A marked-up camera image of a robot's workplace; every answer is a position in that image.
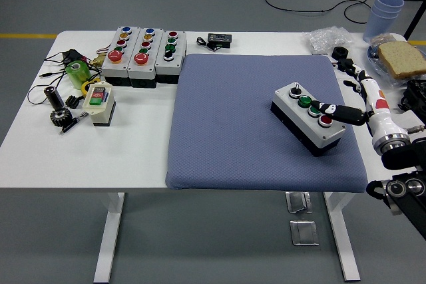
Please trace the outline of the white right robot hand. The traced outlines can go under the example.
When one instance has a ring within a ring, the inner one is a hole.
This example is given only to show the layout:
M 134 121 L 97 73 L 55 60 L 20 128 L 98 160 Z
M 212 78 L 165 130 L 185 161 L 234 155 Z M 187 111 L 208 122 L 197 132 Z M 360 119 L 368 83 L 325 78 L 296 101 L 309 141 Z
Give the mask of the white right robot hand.
M 339 70 L 356 80 L 356 83 L 351 83 L 351 85 L 363 98 L 365 110 L 326 104 L 317 100 L 311 101 L 310 105 L 332 120 L 356 126 L 367 124 L 373 138 L 373 145 L 392 138 L 402 139 L 404 144 L 408 144 L 408 133 L 406 129 L 396 125 L 392 120 L 388 102 L 377 81 L 355 64 L 340 63 Z

